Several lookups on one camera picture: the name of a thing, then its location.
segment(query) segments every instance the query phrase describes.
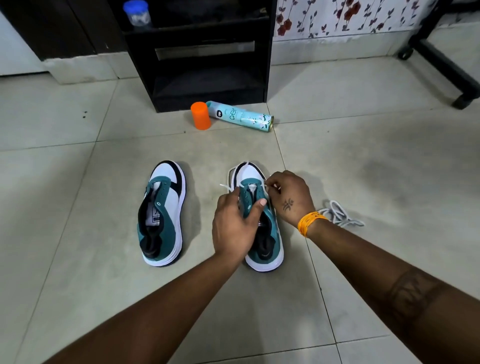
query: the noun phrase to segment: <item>bracelet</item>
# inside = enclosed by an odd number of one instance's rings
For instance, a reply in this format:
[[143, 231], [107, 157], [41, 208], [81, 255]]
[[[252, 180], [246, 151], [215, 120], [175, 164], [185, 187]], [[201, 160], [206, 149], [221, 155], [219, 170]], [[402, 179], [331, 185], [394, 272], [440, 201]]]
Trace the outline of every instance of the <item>bracelet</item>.
[[328, 220], [325, 216], [320, 214], [318, 211], [311, 212], [310, 214], [306, 214], [304, 217], [302, 217], [299, 221], [299, 224], [297, 225], [297, 229], [300, 231], [300, 234], [306, 237], [308, 227], [312, 222], [314, 222], [318, 218], [324, 218], [325, 220]]

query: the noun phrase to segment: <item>white door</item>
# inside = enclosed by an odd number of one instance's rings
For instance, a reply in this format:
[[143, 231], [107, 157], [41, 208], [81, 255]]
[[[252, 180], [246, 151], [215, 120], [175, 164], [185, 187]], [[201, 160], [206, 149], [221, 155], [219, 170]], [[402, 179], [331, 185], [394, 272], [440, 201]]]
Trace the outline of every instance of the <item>white door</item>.
[[43, 71], [42, 62], [0, 12], [0, 76]]

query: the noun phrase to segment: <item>sneaker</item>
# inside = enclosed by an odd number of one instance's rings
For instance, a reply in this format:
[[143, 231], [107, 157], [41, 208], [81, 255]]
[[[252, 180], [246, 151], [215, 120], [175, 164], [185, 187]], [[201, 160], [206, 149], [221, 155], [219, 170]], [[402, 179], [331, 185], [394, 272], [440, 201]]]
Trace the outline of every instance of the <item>sneaker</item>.
[[180, 211], [185, 199], [185, 175], [164, 160], [155, 167], [138, 210], [138, 239], [144, 261], [154, 267], [172, 263], [181, 251]]
[[240, 187], [240, 208], [243, 210], [244, 218], [250, 213], [255, 201], [261, 198], [267, 200], [258, 222], [255, 240], [245, 260], [258, 272], [274, 270], [283, 262], [283, 244], [275, 211], [265, 190], [265, 176], [256, 165], [248, 161], [230, 171], [233, 171], [230, 189], [233, 191], [235, 187]]

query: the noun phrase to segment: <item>light blue aerosol can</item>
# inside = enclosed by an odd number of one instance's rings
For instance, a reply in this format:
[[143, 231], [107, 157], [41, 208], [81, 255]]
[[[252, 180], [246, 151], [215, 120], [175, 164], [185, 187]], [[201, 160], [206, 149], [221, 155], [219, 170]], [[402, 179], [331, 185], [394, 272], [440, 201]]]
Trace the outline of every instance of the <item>light blue aerosol can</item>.
[[269, 132], [273, 125], [273, 116], [247, 111], [236, 106], [207, 101], [208, 115], [233, 124]]

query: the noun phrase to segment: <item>blue lid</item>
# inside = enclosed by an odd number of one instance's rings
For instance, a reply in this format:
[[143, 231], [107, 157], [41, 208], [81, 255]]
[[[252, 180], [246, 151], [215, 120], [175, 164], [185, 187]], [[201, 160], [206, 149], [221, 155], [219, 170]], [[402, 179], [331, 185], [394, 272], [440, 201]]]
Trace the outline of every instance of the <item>blue lid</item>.
[[123, 4], [123, 11], [127, 14], [139, 14], [148, 11], [148, 3], [144, 0], [130, 0]]

